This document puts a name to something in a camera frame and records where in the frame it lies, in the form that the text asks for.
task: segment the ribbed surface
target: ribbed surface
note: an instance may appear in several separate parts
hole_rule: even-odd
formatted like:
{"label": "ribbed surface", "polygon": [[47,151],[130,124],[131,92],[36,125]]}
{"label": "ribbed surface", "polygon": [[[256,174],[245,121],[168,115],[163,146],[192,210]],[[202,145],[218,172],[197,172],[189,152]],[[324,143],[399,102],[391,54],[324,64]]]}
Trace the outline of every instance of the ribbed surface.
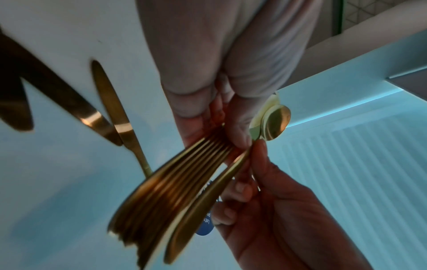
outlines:
{"label": "ribbed surface", "polygon": [[376,270],[425,270],[426,138],[427,103],[283,140],[280,167],[316,193]]}

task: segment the spoon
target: spoon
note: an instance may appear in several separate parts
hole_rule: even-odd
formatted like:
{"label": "spoon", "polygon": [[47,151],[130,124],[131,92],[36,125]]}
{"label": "spoon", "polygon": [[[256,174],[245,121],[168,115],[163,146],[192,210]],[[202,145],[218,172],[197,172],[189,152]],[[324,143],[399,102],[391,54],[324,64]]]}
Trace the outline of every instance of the spoon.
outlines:
{"label": "spoon", "polygon": [[[262,117],[259,137],[266,141],[274,140],[285,130],[289,121],[289,108],[284,105],[274,105]],[[165,263],[172,264],[177,259],[196,233],[206,214],[212,209],[217,198],[243,166],[249,155],[250,148],[238,156],[188,208],[166,247]]]}

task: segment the hand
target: hand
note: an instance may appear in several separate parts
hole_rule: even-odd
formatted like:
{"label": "hand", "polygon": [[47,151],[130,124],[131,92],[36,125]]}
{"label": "hand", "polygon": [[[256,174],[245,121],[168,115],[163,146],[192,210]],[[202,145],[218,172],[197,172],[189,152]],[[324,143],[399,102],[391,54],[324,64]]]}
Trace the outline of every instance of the hand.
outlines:
{"label": "hand", "polygon": [[313,192],[269,161],[263,140],[250,167],[256,182],[243,170],[212,209],[243,270],[372,269]]}
{"label": "hand", "polygon": [[321,0],[137,0],[144,35],[186,146],[225,122],[239,148],[289,78]]}

